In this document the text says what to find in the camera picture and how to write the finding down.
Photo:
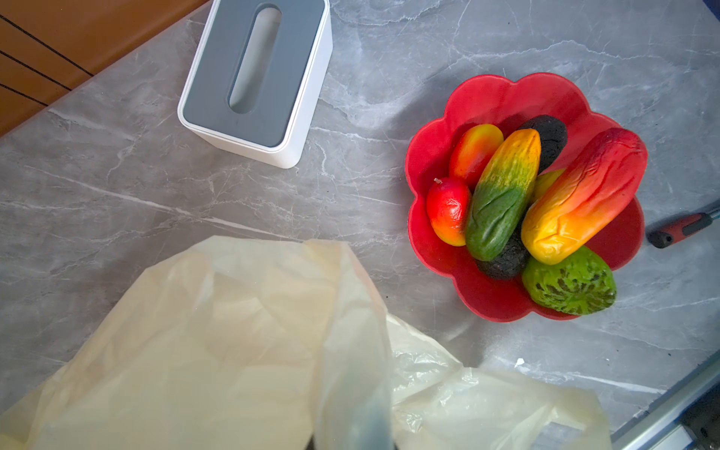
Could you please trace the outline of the cream plastic bag orange prints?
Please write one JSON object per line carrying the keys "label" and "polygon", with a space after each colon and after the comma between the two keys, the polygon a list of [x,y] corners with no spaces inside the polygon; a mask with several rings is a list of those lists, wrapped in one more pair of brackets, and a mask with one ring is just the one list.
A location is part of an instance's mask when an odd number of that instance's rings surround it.
{"label": "cream plastic bag orange prints", "polygon": [[341,242],[214,236],[144,271],[1,417],[5,449],[608,449],[597,397],[465,367]]}

